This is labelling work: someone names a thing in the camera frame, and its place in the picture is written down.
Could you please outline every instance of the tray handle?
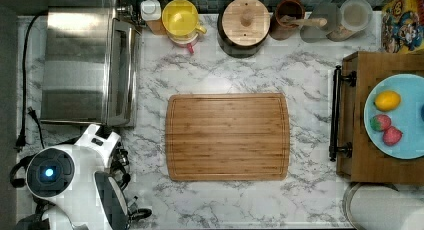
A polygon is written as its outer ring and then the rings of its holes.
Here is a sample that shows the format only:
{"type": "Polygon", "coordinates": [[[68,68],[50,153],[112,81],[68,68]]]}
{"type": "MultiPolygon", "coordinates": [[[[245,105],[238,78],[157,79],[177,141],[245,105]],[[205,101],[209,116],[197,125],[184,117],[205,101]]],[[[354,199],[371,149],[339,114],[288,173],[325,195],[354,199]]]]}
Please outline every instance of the tray handle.
{"type": "Polygon", "coordinates": [[[342,76],[342,67],[336,66],[333,75],[333,105],[331,114],[331,133],[330,133],[330,161],[335,162],[337,153],[341,152],[346,154],[347,157],[352,157],[352,143],[348,142],[342,147],[337,146],[338,133],[339,133],[339,117],[340,117],[340,97],[341,85],[343,82],[349,83],[349,86],[356,86],[356,71],[352,71],[347,76],[342,76]]]}

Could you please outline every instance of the oven handle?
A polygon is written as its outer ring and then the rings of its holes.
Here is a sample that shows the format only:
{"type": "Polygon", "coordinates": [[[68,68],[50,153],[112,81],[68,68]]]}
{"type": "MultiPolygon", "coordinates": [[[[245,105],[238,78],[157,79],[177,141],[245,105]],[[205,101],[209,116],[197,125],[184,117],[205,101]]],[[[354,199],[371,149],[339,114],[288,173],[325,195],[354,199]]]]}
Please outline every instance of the oven handle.
{"type": "Polygon", "coordinates": [[[349,86],[356,86],[356,71],[349,73],[347,76],[342,76],[342,67],[336,66],[333,75],[333,104],[331,114],[331,132],[330,132],[330,161],[335,162],[337,153],[343,152],[347,157],[352,156],[352,143],[348,142],[342,147],[337,146],[338,133],[339,133],[339,117],[340,117],[340,97],[342,81],[350,83],[349,86]]]}
{"type": "Polygon", "coordinates": [[[131,101],[132,101],[132,87],[133,87],[133,81],[134,81],[134,66],[133,66],[133,56],[132,53],[134,52],[134,44],[135,44],[135,32],[133,29],[133,26],[127,22],[119,21],[114,19],[113,23],[113,31],[117,32],[125,32],[126,34],[126,41],[125,41],[125,49],[126,49],[126,59],[121,61],[126,61],[127,65],[127,72],[125,74],[125,92],[123,94],[123,104],[122,106],[116,106],[121,107],[121,117],[119,121],[122,121],[122,119],[125,119],[125,122],[120,122],[119,125],[126,124],[130,121],[130,116],[128,116],[129,108],[131,107],[131,101]]]}

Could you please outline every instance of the cereal box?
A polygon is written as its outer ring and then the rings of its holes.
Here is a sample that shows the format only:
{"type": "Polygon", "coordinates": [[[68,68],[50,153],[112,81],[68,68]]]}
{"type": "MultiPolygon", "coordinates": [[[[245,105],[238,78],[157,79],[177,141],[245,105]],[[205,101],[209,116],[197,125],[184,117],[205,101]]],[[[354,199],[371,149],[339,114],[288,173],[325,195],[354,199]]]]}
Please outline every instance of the cereal box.
{"type": "Polygon", "coordinates": [[[424,53],[423,0],[393,0],[382,10],[381,43],[389,53],[424,53]]]}

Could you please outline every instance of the white marble surface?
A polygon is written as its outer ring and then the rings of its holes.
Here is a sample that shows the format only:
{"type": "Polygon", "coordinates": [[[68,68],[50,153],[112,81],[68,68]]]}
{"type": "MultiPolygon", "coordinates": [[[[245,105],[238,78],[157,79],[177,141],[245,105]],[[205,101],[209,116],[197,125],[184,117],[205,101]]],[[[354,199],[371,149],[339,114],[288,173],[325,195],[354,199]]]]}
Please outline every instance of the white marble surface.
{"type": "MultiPolygon", "coordinates": [[[[138,72],[138,119],[121,131],[130,153],[132,183],[127,198],[153,215],[133,229],[198,228],[350,228],[342,212],[348,183],[329,161],[332,74],[343,57],[379,46],[379,14],[364,34],[344,42],[303,42],[299,34],[284,41],[267,38],[246,59],[227,56],[217,43],[216,15],[201,16],[208,33],[194,55],[166,37],[143,32],[138,72]],[[166,167],[164,133],[167,101],[173,94],[283,93],[290,116],[290,164],[283,181],[174,182],[166,167]]],[[[23,44],[28,18],[21,19],[23,44]]],[[[40,112],[46,37],[42,18],[31,34],[28,54],[29,100],[40,112]]],[[[38,132],[27,120],[26,147],[20,157],[40,150],[38,132]]],[[[47,145],[78,136],[82,129],[43,126],[47,145]]],[[[29,192],[19,191],[18,219],[31,213],[29,192]]]]}

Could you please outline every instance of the blue plate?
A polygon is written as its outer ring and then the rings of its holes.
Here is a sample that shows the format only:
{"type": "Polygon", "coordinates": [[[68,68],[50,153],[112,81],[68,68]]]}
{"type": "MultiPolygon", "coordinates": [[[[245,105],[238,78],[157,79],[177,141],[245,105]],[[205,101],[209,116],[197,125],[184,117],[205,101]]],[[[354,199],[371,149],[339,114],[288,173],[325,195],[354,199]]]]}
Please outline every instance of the blue plate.
{"type": "Polygon", "coordinates": [[[384,79],[370,93],[365,103],[365,129],[372,142],[384,153],[395,158],[413,159],[424,156],[424,121],[421,109],[424,105],[424,78],[412,74],[399,74],[384,79]],[[397,92],[402,101],[388,112],[377,110],[374,100],[386,90],[397,92]],[[402,139],[393,146],[383,142],[383,132],[374,131],[370,120],[377,114],[386,114],[392,119],[392,126],[403,132],[402,139]]]}

